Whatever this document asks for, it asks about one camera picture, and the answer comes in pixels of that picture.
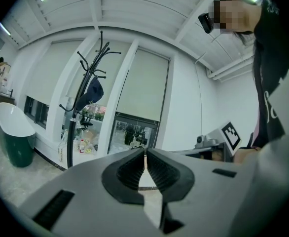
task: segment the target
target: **window frame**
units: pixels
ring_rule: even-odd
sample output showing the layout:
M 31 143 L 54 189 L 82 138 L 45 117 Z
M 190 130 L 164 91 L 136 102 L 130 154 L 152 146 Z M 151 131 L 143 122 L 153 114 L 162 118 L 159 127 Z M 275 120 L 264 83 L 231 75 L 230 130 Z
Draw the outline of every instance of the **window frame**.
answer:
M 43 117 L 45 117 L 45 116 L 43 116 L 43 114 L 45 113 L 45 112 L 43 112 L 43 110 L 45 108 L 48 108 L 48 110 L 49 110 L 49 106 L 37 101 L 35 116 L 33 116 L 31 113 L 32 113 L 32 107 L 33 107 L 34 101 L 36 101 L 36 99 L 31 98 L 29 96 L 26 97 L 25 106 L 24 106 L 24 113 L 35 124 L 38 124 L 42 128 L 46 129 L 46 124 L 44 122 L 47 122 L 47 119 L 43 118 Z

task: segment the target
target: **bathtub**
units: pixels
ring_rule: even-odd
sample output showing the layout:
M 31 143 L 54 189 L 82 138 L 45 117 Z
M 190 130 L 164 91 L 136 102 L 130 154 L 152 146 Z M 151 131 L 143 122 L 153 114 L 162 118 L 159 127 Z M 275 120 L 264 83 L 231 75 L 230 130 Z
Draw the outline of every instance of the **bathtub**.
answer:
M 16 167 L 26 167 L 33 161 L 35 130 L 21 109 L 0 103 L 0 146 Z

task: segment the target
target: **black coat rack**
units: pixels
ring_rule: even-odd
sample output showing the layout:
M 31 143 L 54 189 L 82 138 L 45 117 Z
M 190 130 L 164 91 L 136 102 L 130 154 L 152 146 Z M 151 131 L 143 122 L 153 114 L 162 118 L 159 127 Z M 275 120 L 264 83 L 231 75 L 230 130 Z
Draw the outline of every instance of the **black coat rack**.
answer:
M 83 64 L 83 60 L 80 60 L 80 63 L 82 65 L 83 69 L 86 71 L 86 73 L 84 74 L 84 77 L 82 79 L 80 87 L 79 87 L 77 94 L 75 96 L 73 107 L 70 110 L 67 110 L 62 105 L 59 105 L 66 112 L 72 111 L 72 118 L 70 119 L 70 125 L 69 125 L 69 130 L 68 130 L 68 141 L 67 141 L 67 164 L 68 164 L 68 168 L 73 166 L 73 161 L 72 161 L 73 157 L 72 156 L 73 156 L 73 139 L 74 139 L 74 132 L 75 132 L 76 115 L 81 111 L 81 110 L 78 110 L 76 108 L 76 104 L 77 104 L 78 100 L 80 99 L 80 97 L 82 97 L 84 95 L 84 92 L 86 90 L 86 87 L 87 87 L 92 75 L 94 75 L 97 78 L 106 79 L 106 77 L 104 77 L 104 76 L 97 76 L 95 74 L 96 71 L 100 71 L 100 72 L 106 74 L 105 71 L 96 69 L 98 64 L 100 63 L 101 59 L 105 55 L 110 54 L 110 53 L 121 54 L 121 52 L 109 52 L 110 48 L 108 46 L 109 46 L 109 42 L 107 42 L 103 46 L 103 31 L 101 31 L 100 50 L 96 51 L 98 54 L 96 55 L 96 57 L 94 58 L 94 61 L 91 63 L 90 66 L 89 66 L 88 62 L 86 61 L 86 59 L 80 54 L 80 52 L 79 51 L 77 52 L 78 55 L 80 55 L 80 57 L 84 60 L 84 62 L 86 64 L 86 68 L 85 68 L 85 66 Z

